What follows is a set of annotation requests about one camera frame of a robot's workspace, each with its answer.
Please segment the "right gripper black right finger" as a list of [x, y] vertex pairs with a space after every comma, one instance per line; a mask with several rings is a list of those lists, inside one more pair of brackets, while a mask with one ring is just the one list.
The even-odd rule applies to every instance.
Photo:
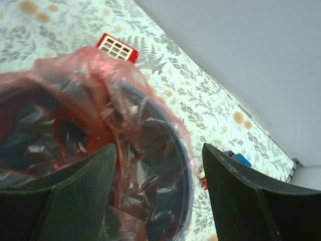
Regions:
[[320, 240], [320, 191], [252, 168], [209, 192], [218, 240]]

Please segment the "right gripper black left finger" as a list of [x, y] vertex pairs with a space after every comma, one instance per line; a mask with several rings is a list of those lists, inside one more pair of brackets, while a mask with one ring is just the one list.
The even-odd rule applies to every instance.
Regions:
[[99, 240], [115, 162], [109, 144], [54, 174], [1, 189], [1, 240]]

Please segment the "teal plastic trash bin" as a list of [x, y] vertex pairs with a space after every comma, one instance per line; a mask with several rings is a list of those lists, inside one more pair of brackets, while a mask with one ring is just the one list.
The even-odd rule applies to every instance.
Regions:
[[106, 239], [184, 240], [191, 222], [193, 160], [184, 125], [145, 91], [109, 91], [117, 147]]

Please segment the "red plastic trash bag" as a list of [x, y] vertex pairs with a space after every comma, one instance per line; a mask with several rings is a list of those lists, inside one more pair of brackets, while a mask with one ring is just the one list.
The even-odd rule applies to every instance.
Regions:
[[[116, 147], [108, 118], [109, 91], [117, 81], [157, 100], [131, 62], [94, 47], [38, 59], [28, 71], [2, 74], [1, 189], [54, 174], [109, 144]], [[99, 240], [110, 240], [105, 238], [110, 190]]]

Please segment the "colourful toy block car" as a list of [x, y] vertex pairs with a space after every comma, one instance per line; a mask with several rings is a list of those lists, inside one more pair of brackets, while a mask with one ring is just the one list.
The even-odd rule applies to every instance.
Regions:
[[251, 168], [251, 163], [242, 154], [231, 153], [203, 146], [203, 165], [197, 171], [197, 177], [201, 180], [201, 187], [211, 194], [215, 188], [221, 192], [224, 187], [230, 187], [229, 182], [241, 182], [240, 173]]

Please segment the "red white window toy block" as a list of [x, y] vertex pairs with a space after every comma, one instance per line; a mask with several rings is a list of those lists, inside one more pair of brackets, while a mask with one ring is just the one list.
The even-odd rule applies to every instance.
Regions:
[[138, 51], [135, 48], [127, 45], [108, 33], [104, 33], [102, 35], [96, 44], [96, 48], [118, 60], [135, 63], [138, 59]]

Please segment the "floral patterned table mat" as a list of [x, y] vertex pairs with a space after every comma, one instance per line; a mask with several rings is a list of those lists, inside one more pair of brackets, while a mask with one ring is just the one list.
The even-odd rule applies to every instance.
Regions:
[[185, 240], [217, 240], [209, 193], [196, 174], [203, 145], [242, 154], [252, 169], [282, 182], [293, 161], [134, 1], [1, 1], [1, 75], [96, 48], [104, 33], [138, 51], [131, 63], [189, 132], [195, 187]]

